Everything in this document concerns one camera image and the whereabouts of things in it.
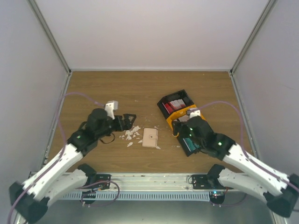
gray floor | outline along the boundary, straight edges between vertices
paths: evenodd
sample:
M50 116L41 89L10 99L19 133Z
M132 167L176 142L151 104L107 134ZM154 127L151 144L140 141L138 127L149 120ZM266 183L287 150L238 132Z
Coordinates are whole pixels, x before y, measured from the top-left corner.
M243 194L232 193L226 203ZM262 202L249 197L235 207L216 208L207 202L116 201L107 207L82 208L79 201L58 201L38 224L272 224Z

brown wood surface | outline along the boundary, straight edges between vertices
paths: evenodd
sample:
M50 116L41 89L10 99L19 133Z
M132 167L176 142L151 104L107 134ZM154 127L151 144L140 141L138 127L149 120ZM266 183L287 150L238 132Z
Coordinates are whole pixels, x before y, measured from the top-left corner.
M171 134L162 113L157 107L161 97L185 89L197 106L216 100L225 100L238 107L235 92L227 72L74 72L68 92L82 92L101 103L119 102L115 114L134 113L135 126L158 128L158 146L161 149L142 147L137 137L132 140L119 138L116 133L111 144L102 144L91 151L78 164L87 163L98 172L148 172L185 173L207 172L214 164L224 164L203 153L186 157L176 138ZM61 112L61 123L67 138L96 106L82 96L68 96ZM224 133L240 142L239 118L228 105L217 104L202 110L215 132ZM245 148L251 153L247 135ZM49 158L53 158L63 145L57 129Z

vent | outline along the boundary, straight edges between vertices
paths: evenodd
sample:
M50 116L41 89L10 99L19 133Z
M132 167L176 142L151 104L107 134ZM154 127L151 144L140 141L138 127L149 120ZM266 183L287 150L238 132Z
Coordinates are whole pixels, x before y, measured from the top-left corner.
M117 192L98 191L90 196L95 198L86 198L85 200L112 200ZM62 200L80 200L82 192L72 192L63 196ZM118 200L120 201L210 201L208 192L121 192Z

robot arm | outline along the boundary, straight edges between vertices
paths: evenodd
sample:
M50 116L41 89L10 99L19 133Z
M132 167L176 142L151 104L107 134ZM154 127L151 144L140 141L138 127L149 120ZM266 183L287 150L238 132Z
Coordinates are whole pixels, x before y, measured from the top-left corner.
M200 110L192 108L187 111L187 115L189 115L187 122L173 121L173 135L179 134L182 138L190 138L200 147L201 152L229 163L248 175L237 174L223 166L215 165L207 175L211 183L217 182L224 187L235 188L257 197L267 203L273 212L283 217L291 215L299 194L287 183L298 187L299 176L295 174L288 176L250 154L245 155L241 146L234 140L226 135L215 133L201 118ZM266 171L274 173L277 178Z
M15 182L10 186L10 202L13 204L19 195L34 183L15 207L29 223L35 223L41 219L48 207L63 195L86 184L88 174L84 170L76 169L67 177L62 177L62 174L93 150L97 146L98 140L101 141L105 136L114 136L113 132L122 132L132 128L136 115L124 114L123 117L114 115L114 111L117 109L117 101L109 101L105 105L105 109L94 109L87 121L83 122L67 140L64 151L60 150L39 172L22 184ZM37 177L58 159L59 161L36 181Z

beige wallet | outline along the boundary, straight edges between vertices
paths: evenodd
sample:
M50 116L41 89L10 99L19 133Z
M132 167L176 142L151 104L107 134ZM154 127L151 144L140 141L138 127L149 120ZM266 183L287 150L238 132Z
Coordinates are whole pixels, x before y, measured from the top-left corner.
M158 144L158 130L155 128L145 128L143 130L142 146L157 147Z

